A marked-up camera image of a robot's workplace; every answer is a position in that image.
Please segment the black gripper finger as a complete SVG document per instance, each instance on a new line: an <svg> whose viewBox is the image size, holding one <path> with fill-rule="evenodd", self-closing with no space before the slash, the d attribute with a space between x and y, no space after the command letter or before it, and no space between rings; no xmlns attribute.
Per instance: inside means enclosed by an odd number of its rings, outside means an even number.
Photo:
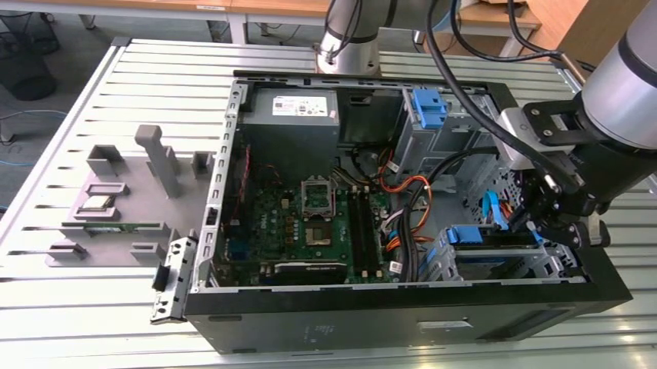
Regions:
<svg viewBox="0 0 657 369"><path fill-rule="evenodd" d="M570 206L568 197L554 193L540 194L532 203L532 222L539 235L570 248L587 247L587 228L579 209Z"/></svg>
<svg viewBox="0 0 657 369"><path fill-rule="evenodd" d="M534 225L543 221L552 193L534 172L514 172L514 184L520 192L511 214L511 230L519 231L528 221Z"/></svg>

